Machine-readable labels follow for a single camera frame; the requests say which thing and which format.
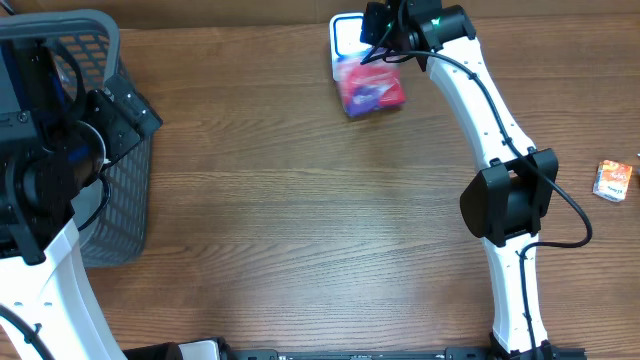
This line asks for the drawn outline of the red purple pad pack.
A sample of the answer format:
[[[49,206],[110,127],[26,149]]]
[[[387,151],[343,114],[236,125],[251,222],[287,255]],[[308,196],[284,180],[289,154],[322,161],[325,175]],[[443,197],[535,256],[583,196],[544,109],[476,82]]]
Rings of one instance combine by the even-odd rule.
[[[347,116],[351,118],[403,105],[406,94],[400,71],[383,61],[361,65],[364,55],[340,57],[332,63],[333,78]]]

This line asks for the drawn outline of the small orange box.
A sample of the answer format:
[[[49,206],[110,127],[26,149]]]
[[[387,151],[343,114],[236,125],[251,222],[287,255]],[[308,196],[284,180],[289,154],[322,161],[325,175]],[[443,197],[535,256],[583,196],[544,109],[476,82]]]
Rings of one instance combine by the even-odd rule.
[[[633,167],[611,160],[599,163],[593,193],[612,202],[626,198]]]

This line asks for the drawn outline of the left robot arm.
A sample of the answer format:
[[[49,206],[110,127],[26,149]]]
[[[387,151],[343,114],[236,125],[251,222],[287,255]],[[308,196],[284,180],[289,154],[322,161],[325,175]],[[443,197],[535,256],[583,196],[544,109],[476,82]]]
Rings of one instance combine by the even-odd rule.
[[[74,199],[99,184],[94,222],[113,197],[107,172],[161,119],[120,74],[88,89],[53,39],[1,44],[1,326],[25,359],[158,359],[113,337],[81,258]]]

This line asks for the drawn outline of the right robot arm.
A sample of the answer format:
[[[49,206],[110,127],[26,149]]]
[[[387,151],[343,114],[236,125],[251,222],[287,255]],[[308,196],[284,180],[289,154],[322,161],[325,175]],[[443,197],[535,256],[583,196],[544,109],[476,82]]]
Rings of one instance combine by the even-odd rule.
[[[476,175],[460,196],[469,231],[487,255],[496,359],[553,359],[540,315],[536,248],[558,159],[514,120],[484,62],[477,30],[459,5],[439,1],[368,3],[361,40],[367,62],[416,59],[451,107]]]

